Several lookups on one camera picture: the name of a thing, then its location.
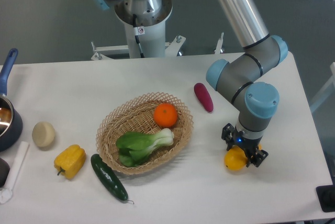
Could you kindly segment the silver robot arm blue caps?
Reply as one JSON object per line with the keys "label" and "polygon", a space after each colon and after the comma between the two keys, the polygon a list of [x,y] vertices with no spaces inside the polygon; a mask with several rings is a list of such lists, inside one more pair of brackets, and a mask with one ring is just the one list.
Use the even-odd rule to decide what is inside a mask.
{"label": "silver robot arm blue caps", "polygon": [[[171,0],[94,0],[103,10],[113,8],[124,23],[131,58],[166,56],[165,21]],[[219,0],[244,53],[228,62],[214,62],[206,73],[209,85],[238,111],[235,125],[226,125],[222,138],[228,149],[239,147],[247,165],[259,166],[268,153],[258,145],[276,112],[277,89],[259,78],[279,65],[288,54],[286,42],[270,35],[253,0]]]}

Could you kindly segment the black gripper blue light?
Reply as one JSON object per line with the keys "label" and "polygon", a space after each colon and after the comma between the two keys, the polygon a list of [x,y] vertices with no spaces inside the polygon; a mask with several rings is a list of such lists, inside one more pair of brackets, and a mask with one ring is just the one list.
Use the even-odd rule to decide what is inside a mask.
{"label": "black gripper blue light", "polygon": [[258,135],[255,137],[248,137],[247,132],[238,129],[238,127],[234,127],[230,123],[223,127],[221,139],[226,143],[227,151],[234,145],[237,145],[244,151],[247,157],[246,167],[249,167],[250,165],[259,167],[269,155],[268,152],[259,149],[262,137],[259,137]]}

